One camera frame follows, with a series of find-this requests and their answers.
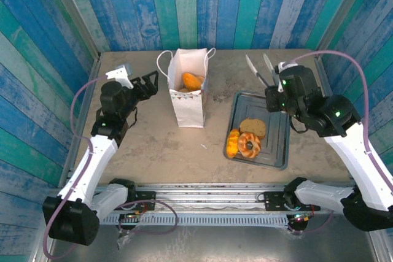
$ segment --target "metal tray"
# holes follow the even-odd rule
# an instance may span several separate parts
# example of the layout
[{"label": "metal tray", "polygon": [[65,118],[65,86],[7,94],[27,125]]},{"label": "metal tray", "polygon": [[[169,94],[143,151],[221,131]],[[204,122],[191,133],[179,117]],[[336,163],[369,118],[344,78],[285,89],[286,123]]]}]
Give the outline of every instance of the metal tray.
[{"label": "metal tray", "polygon": [[[261,140],[261,151],[254,159],[245,158],[240,152],[234,158],[229,158],[226,151],[229,132],[234,128],[238,129],[240,123],[246,118],[259,119],[266,124],[266,136]],[[280,112],[269,113],[264,96],[239,91],[233,99],[224,155],[229,160],[283,170],[288,165],[289,128],[288,115]]]}]

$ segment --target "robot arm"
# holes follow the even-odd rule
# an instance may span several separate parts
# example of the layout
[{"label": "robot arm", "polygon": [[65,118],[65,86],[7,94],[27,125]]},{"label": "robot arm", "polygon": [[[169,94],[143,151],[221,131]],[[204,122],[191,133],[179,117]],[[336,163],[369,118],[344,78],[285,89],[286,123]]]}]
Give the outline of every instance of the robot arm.
[{"label": "robot arm", "polygon": [[[337,188],[297,178],[285,189],[289,206],[314,204],[337,212],[364,231],[393,227],[393,195],[365,152],[363,125],[344,96],[323,97],[313,72],[304,66],[280,63],[276,86],[265,90],[269,112],[286,112],[318,133],[333,147],[353,176],[356,186]],[[393,182],[371,143],[378,168]]]},{"label": "robot arm", "polygon": [[[74,187],[50,228],[49,236],[53,239],[90,245],[97,235],[100,221],[119,205],[133,201],[133,182],[127,181],[112,181],[106,191],[94,195],[107,163],[119,148],[128,129],[134,124],[129,125],[127,118],[133,112],[137,114],[136,105],[139,101],[149,99],[158,91],[157,71],[143,76],[144,84],[140,78],[128,80],[129,74],[130,71],[124,65],[106,73],[109,79],[115,80],[106,82],[101,87],[102,108],[96,113],[96,121],[91,131],[91,160],[87,163],[91,152],[88,149],[75,173],[57,197],[46,198],[42,205],[45,222],[48,224],[60,202]],[[87,164],[86,171],[75,186],[76,179]]]}]

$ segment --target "painted wood backdrop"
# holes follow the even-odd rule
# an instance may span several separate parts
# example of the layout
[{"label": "painted wood backdrop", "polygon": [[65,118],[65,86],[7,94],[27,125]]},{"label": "painted wood backdrop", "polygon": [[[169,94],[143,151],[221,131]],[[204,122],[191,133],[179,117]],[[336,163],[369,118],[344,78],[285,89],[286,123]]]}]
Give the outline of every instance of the painted wood backdrop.
[{"label": "painted wood backdrop", "polygon": [[28,260],[92,65],[60,0],[0,0],[0,261]]},{"label": "painted wood backdrop", "polygon": [[317,48],[342,0],[74,0],[99,52]]},{"label": "painted wood backdrop", "polygon": [[[344,51],[363,67],[370,92],[370,140],[393,172],[393,0],[356,0],[329,49]],[[334,93],[344,94],[364,116],[356,68],[342,58],[322,58]]]}]

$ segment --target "metal floor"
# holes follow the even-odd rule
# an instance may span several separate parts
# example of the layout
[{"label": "metal floor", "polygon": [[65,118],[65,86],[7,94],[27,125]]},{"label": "metal floor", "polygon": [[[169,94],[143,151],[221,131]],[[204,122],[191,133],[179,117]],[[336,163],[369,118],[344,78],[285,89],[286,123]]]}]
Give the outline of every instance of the metal floor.
[{"label": "metal floor", "polygon": [[[315,216],[309,229],[326,216]],[[166,227],[149,226],[163,231]],[[110,262],[371,262],[377,261],[368,233],[351,226],[342,216],[321,231],[293,236],[284,229],[261,227],[180,226],[165,236],[138,234],[117,249],[115,226],[101,226],[94,243],[78,246],[62,261]],[[55,255],[68,244],[57,242]]]}]

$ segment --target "slice of bread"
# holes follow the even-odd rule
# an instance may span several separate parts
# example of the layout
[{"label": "slice of bread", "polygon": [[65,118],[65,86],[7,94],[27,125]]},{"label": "slice of bread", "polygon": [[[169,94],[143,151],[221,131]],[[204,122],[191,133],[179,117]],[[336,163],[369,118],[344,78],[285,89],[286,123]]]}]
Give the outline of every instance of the slice of bread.
[{"label": "slice of bread", "polygon": [[266,136],[266,124],[259,119],[247,118],[240,123],[240,133],[243,132],[254,133],[262,140]]}]

